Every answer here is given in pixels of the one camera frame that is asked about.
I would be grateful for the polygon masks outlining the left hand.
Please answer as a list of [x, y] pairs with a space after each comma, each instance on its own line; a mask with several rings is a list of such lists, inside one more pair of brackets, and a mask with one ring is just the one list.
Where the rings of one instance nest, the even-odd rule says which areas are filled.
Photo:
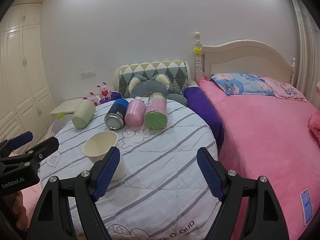
[[17, 216], [16, 226], [20, 230], [24, 230], [28, 226], [28, 217], [26, 208], [23, 205], [22, 191], [9, 195], [9, 206], [13, 213]]

